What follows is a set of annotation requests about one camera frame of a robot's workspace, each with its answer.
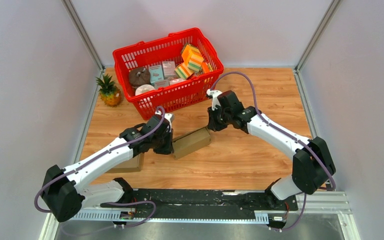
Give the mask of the brown cardboard box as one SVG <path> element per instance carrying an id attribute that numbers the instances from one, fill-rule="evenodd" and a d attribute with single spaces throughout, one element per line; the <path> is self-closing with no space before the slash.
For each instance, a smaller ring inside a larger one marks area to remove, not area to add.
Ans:
<path id="1" fill-rule="evenodd" d="M 107 171 L 109 174 L 119 174 L 119 173 L 134 173 L 140 172 L 144 164 L 145 154 L 140 153 L 134 158 L 131 158 L 127 161 L 124 161 L 110 170 Z"/>

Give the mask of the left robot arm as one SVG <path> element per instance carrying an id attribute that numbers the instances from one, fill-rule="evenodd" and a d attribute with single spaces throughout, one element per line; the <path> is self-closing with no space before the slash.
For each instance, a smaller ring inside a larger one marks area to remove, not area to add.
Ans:
<path id="1" fill-rule="evenodd" d="M 156 111 L 146 123 L 125 129 L 111 143 L 91 156 L 60 168 L 51 166 L 45 173 L 36 199 L 42 198 L 59 223 L 80 210 L 100 204 L 128 207 L 133 201 L 131 186 L 121 177 L 107 183 L 91 183 L 117 165 L 149 150 L 160 155 L 173 153 L 174 115 Z"/>

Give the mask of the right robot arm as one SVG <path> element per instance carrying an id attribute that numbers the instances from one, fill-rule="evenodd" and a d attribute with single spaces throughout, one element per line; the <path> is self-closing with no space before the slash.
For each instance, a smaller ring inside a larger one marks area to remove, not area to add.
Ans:
<path id="1" fill-rule="evenodd" d="M 299 193 L 311 195 L 333 178 L 336 168 L 321 137 L 309 139 L 284 128 L 254 106 L 244 107 L 231 90 L 208 89 L 206 96 L 212 100 L 207 109 L 209 130 L 219 132 L 233 126 L 266 141 L 291 159 L 291 175 L 274 181 L 265 190 L 269 208 L 279 209 L 287 198 Z"/>

